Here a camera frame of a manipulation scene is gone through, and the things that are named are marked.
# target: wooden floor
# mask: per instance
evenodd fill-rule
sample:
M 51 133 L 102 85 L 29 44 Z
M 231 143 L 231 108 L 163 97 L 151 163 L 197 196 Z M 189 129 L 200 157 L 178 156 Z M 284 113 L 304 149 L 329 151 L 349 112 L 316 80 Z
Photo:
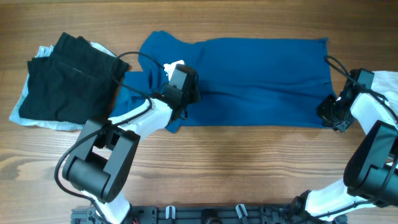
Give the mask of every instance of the wooden floor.
M 26 61 L 40 45 L 55 44 L 63 31 L 116 54 L 139 50 L 153 30 L 186 42 L 328 37 L 329 53 L 349 69 L 398 70 L 396 1 L 1 2 L 0 223 L 68 223 L 72 208 L 88 206 L 53 181 L 57 160 L 79 132 L 8 121 L 25 82 Z M 140 69 L 135 58 L 127 61 Z M 345 79 L 336 72 L 332 79 L 339 92 Z M 124 192 L 133 205 L 288 203 L 341 178 L 363 137 L 358 124 L 344 134 L 273 126 L 161 130 L 140 143 Z M 349 215 L 349 223 L 397 220 L 396 208 Z

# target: black fabric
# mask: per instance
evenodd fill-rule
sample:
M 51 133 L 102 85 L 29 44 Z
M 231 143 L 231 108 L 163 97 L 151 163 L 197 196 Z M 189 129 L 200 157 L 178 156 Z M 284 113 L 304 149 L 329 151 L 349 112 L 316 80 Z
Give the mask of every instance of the black fabric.
M 85 124 L 106 116 L 128 64 L 93 48 L 84 38 L 63 33 L 49 57 L 27 63 L 29 94 L 21 118 Z

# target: blue cloth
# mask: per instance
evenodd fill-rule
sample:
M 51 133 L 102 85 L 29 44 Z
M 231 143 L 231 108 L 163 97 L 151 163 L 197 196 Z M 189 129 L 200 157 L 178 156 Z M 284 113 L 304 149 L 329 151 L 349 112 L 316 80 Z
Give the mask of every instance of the blue cloth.
M 202 100 L 189 105 L 179 126 L 278 125 L 321 128 L 315 108 L 334 94 L 326 39 L 220 38 L 188 44 L 153 32 L 141 47 L 161 64 L 184 60 L 199 74 Z M 166 73 L 139 56 L 143 72 L 126 72 L 123 83 L 151 94 L 168 82 Z M 121 88 L 111 116 L 137 108 L 144 100 Z

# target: cable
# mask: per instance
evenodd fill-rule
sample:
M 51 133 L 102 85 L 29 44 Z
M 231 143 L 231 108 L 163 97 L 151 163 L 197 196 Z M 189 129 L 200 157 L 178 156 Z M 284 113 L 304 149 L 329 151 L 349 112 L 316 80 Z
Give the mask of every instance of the cable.
M 335 65 L 333 65 L 333 64 L 329 61 L 329 58 L 332 59 L 332 60 L 334 60 L 334 61 L 344 70 L 344 72 L 343 72 L 342 70 L 340 70 L 338 67 L 336 67 Z M 357 82 L 357 81 L 355 81 L 354 79 L 352 79 L 352 78 L 349 76 L 349 73 L 348 73 L 347 69 L 344 67 L 344 65 L 343 65 L 339 60 L 337 60 L 336 58 L 334 58 L 334 57 L 332 57 L 332 56 L 329 56 L 329 55 L 325 56 L 324 59 L 325 59 L 325 62 L 326 62 L 327 64 L 329 64 L 332 68 L 334 68 L 335 70 L 337 70 L 338 72 L 340 72 L 341 74 L 343 74 L 347 79 L 349 79 L 349 80 L 352 81 L 353 83 L 355 83 L 355 84 L 357 84 L 358 86 L 360 86 L 360 87 L 364 90 L 364 92 L 369 93 L 375 100 L 377 100 L 381 105 L 383 105 L 383 107 L 385 107 L 385 109 L 388 110 L 388 112 L 390 112 L 390 114 L 391 114 L 392 117 L 395 119 L 396 123 L 398 124 L 397 115 L 391 110 L 391 108 L 388 107 L 388 106 L 384 103 L 384 101 L 380 100 L 377 96 L 375 96 L 375 92 L 374 92 L 374 91 L 365 88 L 364 86 L 362 86 L 362 84 L 360 84 L 359 82 Z M 347 207 L 344 207 L 344 208 L 341 208 L 341 209 L 337 209 L 337 210 L 335 210 L 335 211 L 333 211 L 333 212 L 328 212 L 328 213 L 325 213 L 325 214 L 317 215 L 317 216 L 315 216 L 315 217 L 306 218 L 306 219 L 301 220 L 301 221 L 299 221 L 299 222 L 296 222 L 296 223 L 294 223 L 294 224 L 305 223 L 305 222 L 310 221 L 312 218 L 317 219 L 317 218 L 323 218 L 323 217 L 330 217 L 331 215 L 336 215 L 336 214 L 339 214 L 339 213 L 341 213 L 341 212 L 345 212 L 345 211 L 347 211 L 347 210 L 349 210 L 349 209 L 356 208 L 356 207 L 358 207 L 359 205 L 367 205 L 367 204 L 373 204 L 373 203 L 377 202 L 377 201 L 379 200 L 379 197 L 381 196 L 382 192 L 386 189 L 387 184 L 388 184 L 389 181 L 391 180 L 391 177 L 392 177 L 392 175 L 394 174 L 395 169 L 397 168 L 397 165 L 398 165 L 398 156 L 395 156 L 395 157 L 394 157 L 394 160 L 393 160 L 393 163 L 392 163 L 392 165 L 391 165 L 391 169 L 390 169 L 390 171 L 388 172 L 388 174 L 386 175 L 386 178 L 384 179 L 382 185 L 380 186 L 380 189 L 379 189 L 378 194 L 377 194 L 372 200 L 367 200 L 367 201 L 363 201 L 363 202 L 354 202 L 353 204 L 348 205 Z
M 127 55 L 127 54 L 138 54 L 138 55 L 142 55 L 142 56 L 144 56 L 144 57 L 147 57 L 149 60 L 153 61 L 153 62 L 154 62 L 156 65 L 158 65 L 160 68 L 163 68 L 163 69 L 164 69 L 163 65 L 161 65 L 158 61 L 156 61 L 156 60 L 155 60 L 154 58 L 152 58 L 151 56 L 149 56 L 149 55 L 147 55 L 147 54 L 144 54 L 144 53 L 142 53 L 142 52 L 126 52 L 126 53 L 123 53 L 123 54 L 119 55 L 117 58 L 121 58 L 121 57 L 123 57 L 123 56 L 125 56 L 125 55 Z M 146 100 L 148 100 L 149 106 L 148 106 L 144 111 L 142 111 L 142 112 L 140 112 L 140 113 L 138 113 L 138 114 L 136 114 L 136 115 L 134 115 L 134 116 L 132 116 L 132 117 L 130 117 L 130 118 L 128 118 L 128 119 L 125 119 L 124 121 L 118 122 L 118 123 L 116 123 L 116 124 L 109 124 L 109 125 L 106 125 L 106 126 L 102 127 L 101 129 L 99 129 L 99 130 L 97 130 L 97 131 L 94 131 L 94 132 L 90 133 L 89 135 L 83 137 L 81 140 L 77 141 L 72 147 L 70 147 L 70 148 L 61 156 L 61 158 L 60 158 L 59 161 L 57 162 L 57 165 L 55 166 L 55 170 L 54 170 L 54 180 L 55 180 L 55 182 L 57 183 L 57 185 L 60 187 L 60 189 L 63 190 L 65 193 L 70 194 L 70 195 L 72 195 L 72 196 L 79 197 L 79 198 L 84 198 L 84 199 L 89 200 L 89 201 L 94 205 L 94 207 L 95 207 L 95 209 L 98 211 L 98 213 L 100 214 L 101 219 L 102 219 L 102 222 L 105 222 L 105 223 L 107 223 L 107 224 L 108 224 L 109 222 L 107 221 L 107 219 L 106 219 L 104 213 L 103 213 L 103 212 L 100 210 L 100 208 L 98 207 L 98 205 L 97 205 L 97 203 L 95 202 L 95 200 L 94 200 L 93 198 L 89 197 L 89 196 L 86 196 L 86 195 L 83 195 L 83 194 L 78 194 L 78 193 L 76 193 L 76 192 L 73 192 L 73 191 L 71 191 L 71 190 L 68 190 L 65 186 L 62 185 L 62 183 L 60 182 L 60 179 L 59 179 L 59 176 L 58 176 L 58 175 L 59 175 L 59 171 L 60 171 L 62 162 L 63 162 L 63 161 L 67 158 L 67 156 L 68 156 L 70 153 L 72 153 L 72 151 L 75 150 L 79 145 L 83 144 L 85 141 L 89 140 L 90 138 L 96 136 L 96 135 L 99 134 L 99 133 L 103 133 L 103 132 L 105 132 L 105 131 L 107 131 L 107 130 L 109 130 L 109 129 L 112 129 L 112 128 L 117 128 L 119 125 L 128 123 L 128 122 L 130 122 L 131 120 L 134 120 L 134 119 L 136 119 L 136 118 L 138 118 L 138 117 L 144 115 L 144 114 L 147 113 L 149 110 L 151 110 L 151 108 L 152 108 L 152 101 L 150 100 L 149 96 L 147 96 L 145 93 L 143 93 L 143 92 L 141 92 L 141 91 L 139 91 L 139 90 L 136 90 L 136 89 L 134 89 L 134 88 L 131 88 L 131 87 L 129 87 L 129 86 L 127 86 L 127 85 L 121 83 L 119 80 L 117 80 L 117 79 L 115 78 L 114 75 L 112 75 L 111 77 L 112 77 L 113 81 L 116 82 L 118 85 L 121 85 L 121 86 L 123 86 L 124 88 L 127 88 L 127 89 L 129 89 L 129 90 L 135 91 L 136 93 L 138 93 L 138 94 L 140 94 L 141 96 L 143 96 Z

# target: light blue fabric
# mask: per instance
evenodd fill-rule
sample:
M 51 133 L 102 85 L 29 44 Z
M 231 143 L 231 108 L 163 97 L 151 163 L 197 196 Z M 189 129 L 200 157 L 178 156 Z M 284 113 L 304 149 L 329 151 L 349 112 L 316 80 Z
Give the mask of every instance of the light blue fabric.
M 50 56 L 53 46 L 50 47 L 39 47 L 39 51 L 37 52 L 37 55 L 35 57 L 48 57 Z M 83 125 L 82 124 L 75 124 L 75 123 L 70 123 L 70 122 L 59 122 L 59 121 L 37 121 L 37 120 L 32 120 L 32 119 L 25 119 L 19 117 L 19 108 L 21 107 L 22 103 L 24 102 L 27 94 L 28 94 L 28 88 L 27 88 L 27 81 L 29 79 L 29 74 L 27 74 L 27 78 L 25 81 L 24 88 L 22 90 L 22 95 L 19 98 L 19 101 L 17 102 L 17 105 L 15 105 L 14 109 L 11 112 L 9 120 L 17 123 L 19 125 L 23 126 L 39 126 L 42 128 L 50 128 L 58 131 L 71 131 L 71 130 L 76 130 L 76 129 L 82 129 Z

